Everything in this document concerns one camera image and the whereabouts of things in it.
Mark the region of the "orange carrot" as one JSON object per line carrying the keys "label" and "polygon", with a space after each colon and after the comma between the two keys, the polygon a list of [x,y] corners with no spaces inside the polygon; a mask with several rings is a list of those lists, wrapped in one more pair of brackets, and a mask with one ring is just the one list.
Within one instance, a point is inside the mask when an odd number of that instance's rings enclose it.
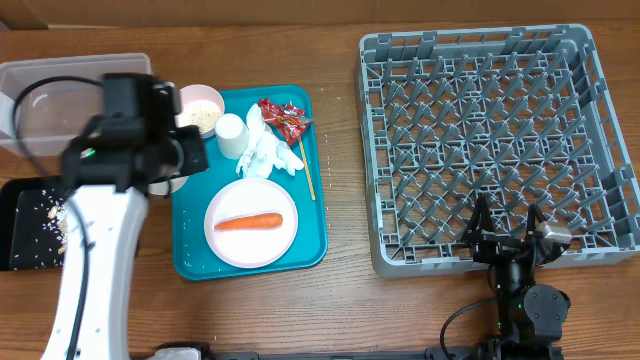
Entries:
{"label": "orange carrot", "polygon": [[283,217],[279,213],[264,213],[224,220],[214,226],[217,231],[275,229],[282,225]]}

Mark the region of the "white bowl with food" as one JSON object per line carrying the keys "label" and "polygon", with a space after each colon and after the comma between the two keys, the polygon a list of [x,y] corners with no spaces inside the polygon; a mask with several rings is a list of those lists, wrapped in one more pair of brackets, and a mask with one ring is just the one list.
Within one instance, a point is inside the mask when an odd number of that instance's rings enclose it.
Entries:
{"label": "white bowl with food", "polygon": [[181,189],[187,180],[188,177],[185,176],[172,178],[168,181],[156,182],[148,186],[148,193],[156,196],[166,196]]}

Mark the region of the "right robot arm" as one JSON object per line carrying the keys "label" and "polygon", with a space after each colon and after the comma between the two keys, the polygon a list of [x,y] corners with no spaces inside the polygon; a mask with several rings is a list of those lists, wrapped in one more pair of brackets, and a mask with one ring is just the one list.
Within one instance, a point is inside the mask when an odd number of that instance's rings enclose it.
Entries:
{"label": "right robot arm", "polygon": [[538,284],[535,270],[558,259],[573,235],[568,227],[549,221],[541,209],[528,207],[525,234],[499,235],[486,197],[480,195],[462,241],[472,260],[488,266],[488,282],[497,304],[499,334],[489,336],[470,352],[472,359],[561,359],[554,344],[562,337],[571,301],[561,290]]}

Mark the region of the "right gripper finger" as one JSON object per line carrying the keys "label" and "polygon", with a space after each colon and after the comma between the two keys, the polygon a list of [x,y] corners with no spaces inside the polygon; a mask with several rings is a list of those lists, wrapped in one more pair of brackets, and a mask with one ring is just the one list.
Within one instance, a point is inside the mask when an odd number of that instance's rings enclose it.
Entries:
{"label": "right gripper finger", "polygon": [[497,242],[489,204],[482,194],[477,198],[472,216],[463,231],[461,241],[466,244]]}
{"label": "right gripper finger", "polygon": [[542,213],[540,207],[536,204],[531,204],[528,207],[525,238],[545,238],[546,235],[544,233],[544,230],[547,224],[547,218]]}

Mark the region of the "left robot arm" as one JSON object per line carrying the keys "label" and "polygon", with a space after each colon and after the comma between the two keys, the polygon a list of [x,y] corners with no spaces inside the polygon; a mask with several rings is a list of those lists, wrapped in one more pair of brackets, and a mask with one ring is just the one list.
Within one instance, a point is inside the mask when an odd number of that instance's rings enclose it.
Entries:
{"label": "left robot arm", "polygon": [[148,188],[209,164],[194,125],[179,127],[175,86],[152,75],[110,73],[103,109],[61,156],[67,240],[46,359],[126,359],[127,321]]}

